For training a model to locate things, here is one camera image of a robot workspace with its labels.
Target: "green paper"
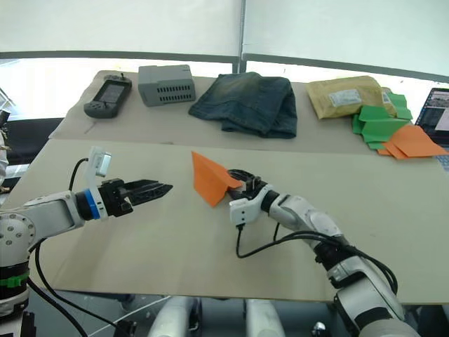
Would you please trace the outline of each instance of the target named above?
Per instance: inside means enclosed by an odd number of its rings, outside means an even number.
[[[363,141],[369,143],[385,143],[390,140],[391,136],[362,135]]]
[[[352,117],[352,132],[354,132],[356,135],[361,135],[363,125],[365,125],[365,123],[358,120],[358,115],[355,114]]]
[[[358,119],[361,121],[375,121],[378,119],[389,118],[388,111],[384,107],[373,107],[364,105],[360,111]]]
[[[395,93],[388,93],[387,95],[395,107],[407,107],[407,100],[404,95],[398,95]]]
[[[363,139],[367,142],[387,142],[402,126],[408,123],[405,119],[389,118],[367,121],[362,130]]]
[[[367,143],[370,149],[372,150],[382,150],[385,148],[385,146],[382,144],[382,142],[371,142]]]
[[[398,118],[407,119],[408,121],[410,121],[413,118],[412,113],[406,107],[395,107],[395,108],[396,111],[398,112]]]

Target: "white label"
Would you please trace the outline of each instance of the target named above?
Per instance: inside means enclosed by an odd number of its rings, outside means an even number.
[[[382,93],[382,100],[384,101],[384,104],[391,104],[390,97],[388,97],[387,93]]]
[[[357,89],[341,90],[336,93],[330,93],[329,98],[334,107],[362,103],[362,99],[360,98]]]

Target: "blue ring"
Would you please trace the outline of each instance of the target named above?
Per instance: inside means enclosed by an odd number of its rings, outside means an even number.
[[[86,196],[87,203],[91,208],[92,216],[94,219],[100,218],[100,213],[98,212],[97,205],[95,205],[95,201],[93,200],[91,190],[84,190],[84,195]]]

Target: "screen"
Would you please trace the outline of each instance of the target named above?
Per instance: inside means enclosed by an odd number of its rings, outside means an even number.
[[[434,88],[416,124],[437,144],[449,145],[449,89]]]
[[[100,101],[106,103],[117,103],[117,100],[119,100],[119,97],[124,89],[124,86],[110,84],[106,87],[105,92],[101,95]]]

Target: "laptop screen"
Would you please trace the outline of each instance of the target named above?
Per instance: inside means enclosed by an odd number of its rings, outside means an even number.
[[[449,146],[449,89],[433,88],[416,125],[440,146]]]

